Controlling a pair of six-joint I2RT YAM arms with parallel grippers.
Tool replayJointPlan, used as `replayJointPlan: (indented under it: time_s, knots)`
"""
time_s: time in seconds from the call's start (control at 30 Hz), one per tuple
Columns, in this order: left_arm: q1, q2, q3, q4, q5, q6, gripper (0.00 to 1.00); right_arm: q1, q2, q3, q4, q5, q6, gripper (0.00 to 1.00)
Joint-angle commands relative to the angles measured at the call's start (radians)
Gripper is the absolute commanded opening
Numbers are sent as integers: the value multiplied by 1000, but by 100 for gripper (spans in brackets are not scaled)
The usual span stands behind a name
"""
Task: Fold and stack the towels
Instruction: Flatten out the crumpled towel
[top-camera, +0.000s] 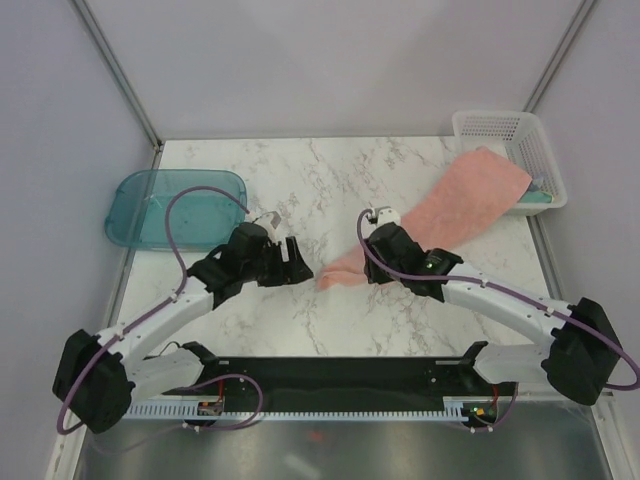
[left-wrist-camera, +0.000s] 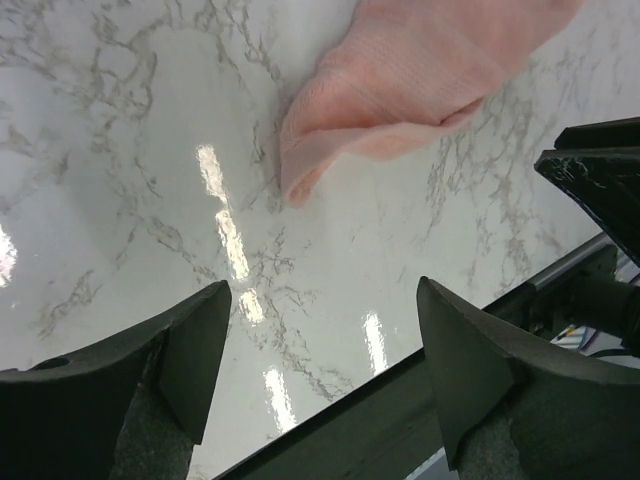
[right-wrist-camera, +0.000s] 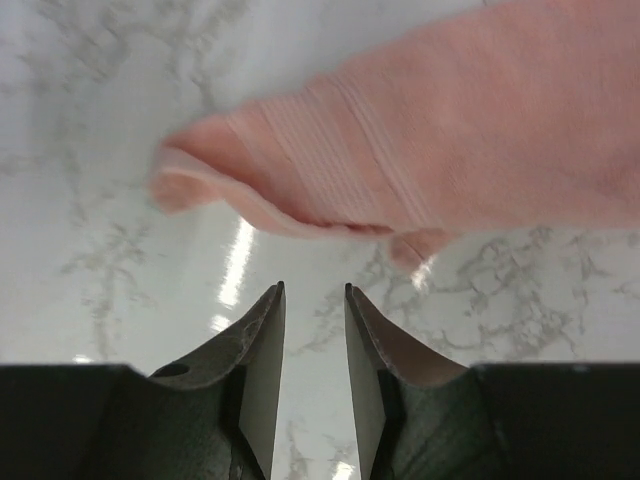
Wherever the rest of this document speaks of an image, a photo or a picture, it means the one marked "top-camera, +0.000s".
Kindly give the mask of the pink towel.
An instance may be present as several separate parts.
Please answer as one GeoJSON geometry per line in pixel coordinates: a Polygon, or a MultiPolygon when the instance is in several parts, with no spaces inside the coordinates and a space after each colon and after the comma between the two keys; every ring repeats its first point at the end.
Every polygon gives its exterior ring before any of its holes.
{"type": "Polygon", "coordinates": [[[422,249],[454,248],[486,231],[514,207],[532,177],[486,147],[458,156],[401,226],[422,249]]]}

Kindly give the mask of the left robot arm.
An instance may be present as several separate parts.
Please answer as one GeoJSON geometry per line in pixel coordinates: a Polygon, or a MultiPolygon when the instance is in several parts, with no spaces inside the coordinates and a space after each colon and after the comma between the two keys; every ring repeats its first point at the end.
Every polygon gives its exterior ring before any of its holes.
{"type": "Polygon", "coordinates": [[[65,342],[52,391],[61,400],[60,434],[72,412],[80,426],[100,434],[115,426],[137,400],[171,390],[213,391],[219,371],[204,361],[198,345],[185,346],[161,359],[152,350],[178,330],[238,295],[247,283],[272,288],[313,277],[295,237],[273,239],[257,222],[236,227],[228,242],[183,267],[182,278],[167,297],[137,318],[90,334],[74,332],[65,342]]]}

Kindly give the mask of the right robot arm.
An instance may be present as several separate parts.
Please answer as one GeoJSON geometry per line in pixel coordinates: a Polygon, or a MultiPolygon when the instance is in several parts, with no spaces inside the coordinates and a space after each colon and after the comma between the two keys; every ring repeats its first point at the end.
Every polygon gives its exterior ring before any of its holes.
{"type": "Polygon", "coordinates": [[[480,394],[491,384],[547,383],[569,400],[596,403],[620,357],[621,343],[603,307],[575,304],[501,283],[442,249],[424,250],[395,221],[376,219],[362,241],[368,282],[398,282],[419,297],[479,313],[527,338],[483,344],[457,370],[458,385],[480,394]]]}

